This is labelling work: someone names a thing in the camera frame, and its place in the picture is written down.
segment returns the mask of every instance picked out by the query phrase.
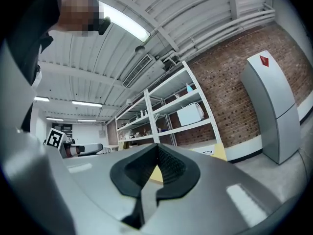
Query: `shelf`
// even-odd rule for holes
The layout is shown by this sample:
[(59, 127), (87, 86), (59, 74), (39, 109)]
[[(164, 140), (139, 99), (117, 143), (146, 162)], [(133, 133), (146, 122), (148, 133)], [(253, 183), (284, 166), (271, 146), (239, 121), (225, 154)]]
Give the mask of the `shelf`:
[(117, 117), (116, 120), (119, 120), (122, 117), (123, 119), (129, 120), (136, 113), (140, 113), (141, 110), (146, 110), (146, 109), (147, 109), (147, 106), (146, 106), (145, 97), (142, 97), (135, 104), (133, 104), (129, 109), (127, 109), (119, 117)]
[(153, 138), (153, 135), (148, 135), (148, 136), (142, 136), (142, 137), (139, 137), (139, 138), (119, 140), (119, 142), (128, 142), (128, 141), (136, 141), (136, 140), (152, 139), (152, 138)]
[(190, 103), (197, 102), (200, 99), (201, 97), (199, 91), (196, 89), (170, 102), (169, 104), (166, 104), (156, 109), (155, 111), (153, 111), (153, 114), (169, 114), (181, 109), (182, 107), (187, 106)]
[(183, 68), (149, 92), (149, 95), (166, 98), (186, 87), (186, 83), (190, 85), (193, 81), (187, 72), (187, 69)]
[(117, 129), (117, 131), (121, 131), (121, 130), (130, 130), (130, 129), (134, 129), (136, 128), (137, 124), (144, 124), (144, 123), (149, 123), (149, 116), (145, 115), (131, 123), (126, 124), (125, 126), (122, 126), (121, 128)]
[(208, 119), (204, 119), (204, 120), (202, 120), (200, 122), (197, 122), (197, 123), (189, 124), (189, 125), (186, 125), (186, 126), (183, 126), (183, 127), (179, 127), (179, 128), (173, 129), (173, 130), (169, 130), (169, 131), (158, 133), (158, 136), (160, 137), (160, 136), (173, 134), (173, 133), (176, 133), (176, 132), (186, 131), (186, 130), (189, 130), (189, 129), (192, 129), (192, 128), (197, 128), (199, 126), (208, 124), (210, 122), (211, 122), (211, 119), (209, 119), (209, 118)]

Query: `white box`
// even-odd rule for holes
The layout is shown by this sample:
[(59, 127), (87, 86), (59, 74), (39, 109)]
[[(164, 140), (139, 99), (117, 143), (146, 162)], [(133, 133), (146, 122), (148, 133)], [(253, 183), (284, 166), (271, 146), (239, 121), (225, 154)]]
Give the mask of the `white box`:
[(199, 122), (204, 118), (198, 104), (191, 104), (178, 110), (177, 115), (182, 126)]

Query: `white shelving unit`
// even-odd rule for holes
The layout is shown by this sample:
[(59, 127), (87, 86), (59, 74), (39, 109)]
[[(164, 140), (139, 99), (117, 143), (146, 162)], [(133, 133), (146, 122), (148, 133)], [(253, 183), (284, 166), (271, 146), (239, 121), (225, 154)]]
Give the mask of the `white shelving unit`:
[[(177, 132), (190, 130), (190, 129), (197, 128), (206, 124), (212, 125), (215, 139), (206, 141), (206, 142), (201, 142), (198, 144), (184, 145), (182, 147), (197, 147), (197, 146), (202, 147), (207, 144), (213, 145), (213, 144), (222, 142), (213, 113), (205, 98), (205, 95), (203, 94), (203, 91), (198, 81), (196, 80), (195, 76), (191, 72), (187, 63), (183, 61), (182, 64), (184, 65), (184, 68), (182, 68), (181, 70), (173, 74), (171, 77), (169, 77), (167, 80), (162, 82), (153, 90), (151, 91), (145, 90), (142, 98), (140, 98), (132, 107), (127, 109), (125, 112), (115, 117), (116, 128), (117, 128), (116, 131), (117, 131), (117, 137), (118, 137), (119, 142), (153, 139), (153, 142), (160, 143), (159, 137), (162, 137), (165, 135), (172, 135)], [(189, 85), (194, 85), (196, 89), (194, 89), (192, 92), (189, 92), (175, 99), (174, 101), (168, 104), (165, 104), (165, 100), (173, 96), (173, 94), (176, 94), (185, 90), (186, 83)], [(154, 105), (157, 105), (158, 103), (162, 102), (162, 106), (153, 111), (153, 107), (151, 103), (152, 101), (155, 102)], [(169, 128), (169, 130), (164, 131), (164, 132), (160, 132), (160, 133), (157, 132), (156, 116), (168, 116), (170, 114), (175, 113), (179, 109), (188, 106), (191, 103), (201, 102), (201, 101), (203, 102), (205, 109), (207, 111), (207, 114), (208, 114), (207, 119), (203, 119), (199, 122), (182, 126), (179, 128), (175, 128), (175, 129)], [(132, 119), (136, 116), (136, 114), (140, 115), (141, 110), (142, 111), (147, 110), (148, 114), (143, 117), (140, 117), (137, 120), (132, 121)], [(117, 122), (119, 120), (127, 120), (129, 123), (118, 128)], [(147, 123), (150, 124), (151, 132), (152, 132), (151, 135), (132, 138), (132, 139), (120, 139), (121, 131), (132, 130)]]

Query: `ceiling light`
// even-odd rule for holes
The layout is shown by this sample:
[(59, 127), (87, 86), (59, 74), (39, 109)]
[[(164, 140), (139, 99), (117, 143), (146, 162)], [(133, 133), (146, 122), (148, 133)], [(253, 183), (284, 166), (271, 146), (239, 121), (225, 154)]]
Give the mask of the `ceiling light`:
[(96, 122), (96, 120), (89, 120), (89, 119), (79, 119), (80, 122)]
[(140, 41), (144, 42), (150, 37), (150, 33), (146, 31), (145, 28), (140, 26), (138, 23), (136, 23), (130, 17), (126, 16), (124, 13), (100, 1), (99, 5), (100, 8), (103, 9), (103, 11), (100, 10), (100, 12), (104, 13), (104, 17), (109, 17), (112, 23), (117, 24), (124, 30), (133, 34)]
[(36, 96), (36, 97), (34, 98), (34, 100), (37, 100), (37, 101), (44, 101), (44, 102), (49, 102), (49, 101), (50, 101), (49, 98), (47, 98), (47, 97), (42, 97), (42, 96)]
[(81, 101), (72, 101), (72, 103), (78, 104), (78, 105), (85, 105), (85, 106), (102, 107), (102, 104), (97, 104), (97, 103), (88, 103), (88, 102), (81, 102)]
[(50, 118), (50, 117), (47, 117), (48, 120), (52, 120), (52, 121), (63, 121), (62, 118)]

